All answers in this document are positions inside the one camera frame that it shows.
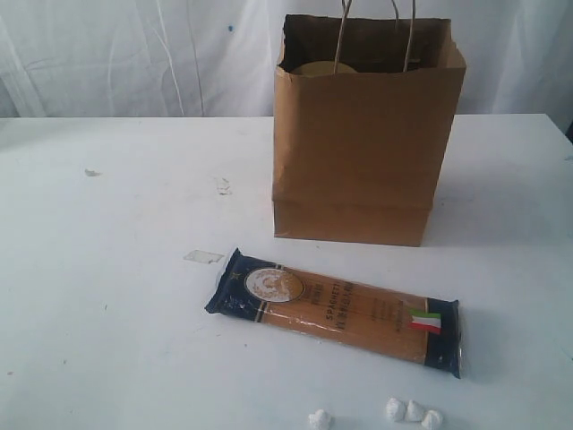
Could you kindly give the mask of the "spaghetti packet dark blue ends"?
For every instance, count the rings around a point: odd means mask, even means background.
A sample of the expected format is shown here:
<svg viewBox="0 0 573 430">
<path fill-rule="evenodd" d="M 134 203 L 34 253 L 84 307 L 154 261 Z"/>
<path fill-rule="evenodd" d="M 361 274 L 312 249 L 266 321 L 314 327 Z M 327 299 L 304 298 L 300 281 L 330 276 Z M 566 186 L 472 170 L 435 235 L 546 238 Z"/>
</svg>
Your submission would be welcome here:
<svg viewBox="0 0 573 430">
<path fill-rule="evenodd" d="M 205 310 L 461 376 L 457 300 L 300 271 L 234 250 Z"/>
</svg>

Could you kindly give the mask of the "clear jar with gold lid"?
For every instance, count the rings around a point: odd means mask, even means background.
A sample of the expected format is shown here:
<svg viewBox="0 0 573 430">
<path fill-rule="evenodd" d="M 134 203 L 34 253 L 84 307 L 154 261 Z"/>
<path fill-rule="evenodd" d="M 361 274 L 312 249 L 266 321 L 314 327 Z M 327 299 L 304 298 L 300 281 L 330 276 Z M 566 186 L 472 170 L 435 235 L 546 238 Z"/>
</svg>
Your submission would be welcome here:
<svg viewBox="0 0 573 430">
<path fill-rule="evenodd" d="M 302 64 L 292 71 L 292 74 L 307 77 L 318 77 L 335 73 L 356 73 L 356 70 L 343 63 L 335 64 L 333 61 L 316 61 Z"/>
</svg>

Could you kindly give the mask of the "large brown paper shopping bag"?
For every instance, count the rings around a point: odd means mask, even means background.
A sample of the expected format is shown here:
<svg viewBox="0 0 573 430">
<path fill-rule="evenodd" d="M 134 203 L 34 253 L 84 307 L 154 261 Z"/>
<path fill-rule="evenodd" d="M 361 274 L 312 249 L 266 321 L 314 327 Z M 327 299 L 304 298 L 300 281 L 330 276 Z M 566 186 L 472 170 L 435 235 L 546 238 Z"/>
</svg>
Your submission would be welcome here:
<svg viewBox="0 0 573 430">
<path fill-rule="evenodd" d="M 356 73 L 292 74 L 316 61 Z M 275 72 L 275 235 L 420 245 L 465 73 L 445 18 L 287 15 Z"/>
</svg>

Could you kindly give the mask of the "clear tape piece on table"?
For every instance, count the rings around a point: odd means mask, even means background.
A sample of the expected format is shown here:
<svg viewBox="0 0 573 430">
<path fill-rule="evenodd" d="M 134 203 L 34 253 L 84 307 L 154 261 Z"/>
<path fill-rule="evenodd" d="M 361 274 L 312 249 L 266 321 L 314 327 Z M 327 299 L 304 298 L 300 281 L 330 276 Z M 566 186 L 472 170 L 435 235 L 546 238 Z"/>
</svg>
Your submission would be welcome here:
<svg viewBox="0 0 573 430">
<path fill-rule="evenodd" d="M 216 263 L 219 262 L 222 258 L 222 254 L 216 254 L 202 250 L 193 250 L 184 256 L 184 259 L 188 262 L 197 262 L 201 264 Z"/>
</svg>

